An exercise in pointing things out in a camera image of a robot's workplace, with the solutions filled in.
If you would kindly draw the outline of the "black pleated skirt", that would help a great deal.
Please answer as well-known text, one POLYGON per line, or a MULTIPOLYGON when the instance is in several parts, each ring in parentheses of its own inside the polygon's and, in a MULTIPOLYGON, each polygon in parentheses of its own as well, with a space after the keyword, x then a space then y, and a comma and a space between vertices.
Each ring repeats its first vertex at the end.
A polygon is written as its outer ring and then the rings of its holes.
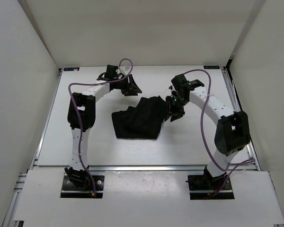
POLYGON ((118 139, 156 140, 167 115, 166 102, 160 96, 142 97, 136 107, 112 113, 118 139))

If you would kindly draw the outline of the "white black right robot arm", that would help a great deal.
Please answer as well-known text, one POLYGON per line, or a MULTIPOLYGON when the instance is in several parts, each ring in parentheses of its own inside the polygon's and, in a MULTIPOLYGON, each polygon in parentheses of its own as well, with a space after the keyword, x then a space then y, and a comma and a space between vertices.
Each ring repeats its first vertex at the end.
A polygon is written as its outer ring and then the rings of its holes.
POLYGON ((203 183, 208 189, 220 184, 220 176, 228 170, 237 153, 250 143, 249 120, 244 111, 236 112, 228 108, 211 95, 210 88, 201 81, 188 81, 184 74, 175 76, 172 81, 173 90, 166 97, 166 119, 175 121, 185 115, 184 107, 188 103, 201 109, 200 127, 204 137, 204 116, 207 115, 216 126, 214 144, 215 153, 210 153, 211 162, 206 166, 203 183))

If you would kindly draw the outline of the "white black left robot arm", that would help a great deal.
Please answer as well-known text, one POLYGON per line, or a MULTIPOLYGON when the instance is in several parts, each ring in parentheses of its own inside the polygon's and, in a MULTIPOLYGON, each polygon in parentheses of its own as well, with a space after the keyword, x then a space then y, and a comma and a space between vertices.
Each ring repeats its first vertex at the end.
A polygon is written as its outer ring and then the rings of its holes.
POLYGON ((67 175, 75 174, 73 183, 79 189, 89 186, 90 178, 85 175, 89 171, 88 140, 90 129, 96 121, 96 103, 113 90, 120 90, 124 96, 136 96, 142 91, 132 76, 133 66, 107 65, 106 72, 97 80, 100 83, 71 83, 68 85, 70 105, 67 121, 72 132, 72 158, 67 175))

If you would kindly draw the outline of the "blue right corner label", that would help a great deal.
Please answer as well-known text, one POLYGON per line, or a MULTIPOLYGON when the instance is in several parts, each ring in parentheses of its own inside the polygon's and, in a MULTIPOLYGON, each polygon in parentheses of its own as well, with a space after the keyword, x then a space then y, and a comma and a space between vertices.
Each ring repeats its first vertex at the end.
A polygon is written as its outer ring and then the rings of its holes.
POLYGON ((204 65, 205 70, 219 70, 219 66, 214 66, 214 65, 204 65))

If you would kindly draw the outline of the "blue corner label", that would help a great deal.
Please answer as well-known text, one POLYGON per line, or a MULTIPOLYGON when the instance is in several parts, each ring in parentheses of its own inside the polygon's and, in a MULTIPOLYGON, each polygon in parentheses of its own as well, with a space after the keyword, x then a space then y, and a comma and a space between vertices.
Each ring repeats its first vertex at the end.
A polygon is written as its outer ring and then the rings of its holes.
POLYGON ((205 70, 219 70, 219 66, 214 66, 214 65, 204 65, 205 70))
POLYGON ((66 67, 63 71, 79 71, 80 67, 66 67))

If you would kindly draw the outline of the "blue left corner label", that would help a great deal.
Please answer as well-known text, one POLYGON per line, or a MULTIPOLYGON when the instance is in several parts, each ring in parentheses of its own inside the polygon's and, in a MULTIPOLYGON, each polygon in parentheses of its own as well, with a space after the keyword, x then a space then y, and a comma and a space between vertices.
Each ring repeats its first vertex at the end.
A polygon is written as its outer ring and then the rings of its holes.
POLYGON ((80 67, 66 67, 63 71, 79 71, 80 67))

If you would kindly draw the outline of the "right side aluminium rail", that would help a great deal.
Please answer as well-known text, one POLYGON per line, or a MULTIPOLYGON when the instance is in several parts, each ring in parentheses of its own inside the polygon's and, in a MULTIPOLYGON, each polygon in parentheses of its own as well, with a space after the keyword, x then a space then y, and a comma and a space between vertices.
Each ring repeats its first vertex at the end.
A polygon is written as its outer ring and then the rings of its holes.
MULTIPOLYGON (((236 88, 235 88, 235 85, 234 85, 234 82, 231 76, 230 69, 226 67, 222 67, 221 71, 222 71, 222 75, 223 75, 233 108, 235 109, 235 111, 242 110, 240 99, 237 94, 237 91, 236 91, 236 88)), ((256 170, 261 171, 262 169, 261 169, 252 139, 250 139, 250 143, 246 146, 246 148, 248 150, 248 156, 252 157, 255 160, 254 165, 255 165, 256 170)))

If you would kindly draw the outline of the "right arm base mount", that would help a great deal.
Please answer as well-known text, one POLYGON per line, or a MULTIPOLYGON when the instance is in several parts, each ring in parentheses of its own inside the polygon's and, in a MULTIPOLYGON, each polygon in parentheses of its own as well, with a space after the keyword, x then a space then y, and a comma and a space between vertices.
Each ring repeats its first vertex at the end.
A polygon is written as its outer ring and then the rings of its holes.
POLYGON ((212 177, 205 167, 201 175, 188 175, 186 183, 189 187, 190 200, 235 199, 231 180, 227 173, 212 177))

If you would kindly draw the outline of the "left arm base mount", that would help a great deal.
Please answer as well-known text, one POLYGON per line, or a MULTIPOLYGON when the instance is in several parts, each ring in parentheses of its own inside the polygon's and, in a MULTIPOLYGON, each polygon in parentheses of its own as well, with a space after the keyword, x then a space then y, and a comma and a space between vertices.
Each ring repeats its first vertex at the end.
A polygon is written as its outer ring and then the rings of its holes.
POLYGON ((105 183, 104 175, 90 175, 85 170, 64 169, 64 177, 60 192, 61 198, 102 199, 105 183))

